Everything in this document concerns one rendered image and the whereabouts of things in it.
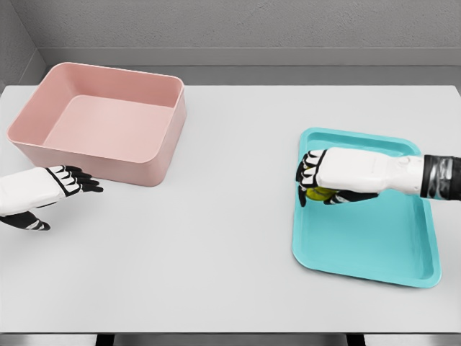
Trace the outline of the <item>blue rectangular tray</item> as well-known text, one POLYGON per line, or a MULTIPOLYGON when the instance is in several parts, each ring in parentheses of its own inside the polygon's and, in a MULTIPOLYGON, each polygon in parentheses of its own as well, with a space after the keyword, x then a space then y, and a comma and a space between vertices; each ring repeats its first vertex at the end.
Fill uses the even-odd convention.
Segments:
POLYGON ((308 269, 432 288, 442 269, 428 200, 387 190, 337 206, 295 206, 292 253, 308 269))

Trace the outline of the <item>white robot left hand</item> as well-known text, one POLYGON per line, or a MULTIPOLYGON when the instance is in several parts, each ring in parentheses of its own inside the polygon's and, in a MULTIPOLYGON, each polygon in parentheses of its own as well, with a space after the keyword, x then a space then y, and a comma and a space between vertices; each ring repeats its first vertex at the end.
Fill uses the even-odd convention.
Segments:
POLYGON ((90 174, 79 167, 35 167, 0 177, 0 222, 17 229, 48 231, 50 225, 34 213, 81 192, 103 192, 90 174))

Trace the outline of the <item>pink rectangular basket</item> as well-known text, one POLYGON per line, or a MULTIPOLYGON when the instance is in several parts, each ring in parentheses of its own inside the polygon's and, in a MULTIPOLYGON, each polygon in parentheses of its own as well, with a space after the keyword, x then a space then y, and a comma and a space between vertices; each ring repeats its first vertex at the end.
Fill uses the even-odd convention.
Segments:
POLYGON ((59 63, 9 125, 7 138, 34 165, 71 165, 93 177, 163 182, 186 120, 175 76, 59 63))

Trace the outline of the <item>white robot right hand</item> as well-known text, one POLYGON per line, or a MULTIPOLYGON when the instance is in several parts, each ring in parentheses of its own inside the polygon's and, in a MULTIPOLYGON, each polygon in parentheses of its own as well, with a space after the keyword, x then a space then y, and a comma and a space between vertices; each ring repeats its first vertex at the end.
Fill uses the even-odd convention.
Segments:
POLYGON ((303 155, 297 171, 297 194, 301 206, 309 200, 311 187, 336 191, 326 205, 354 203, 376 198, 385 189, 391 157, 374 151, 333 147, 310 150, 303 155))

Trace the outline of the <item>yellow-green tennis ball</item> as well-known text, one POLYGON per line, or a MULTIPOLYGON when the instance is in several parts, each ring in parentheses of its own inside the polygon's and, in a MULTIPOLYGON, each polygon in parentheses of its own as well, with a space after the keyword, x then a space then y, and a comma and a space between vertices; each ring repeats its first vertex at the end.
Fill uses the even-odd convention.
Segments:
POLYGON ((325 187, 311 187, 305 192, 308 199, 314 201, 327 201, 336 194, 335 190, 328 189, 325 187))

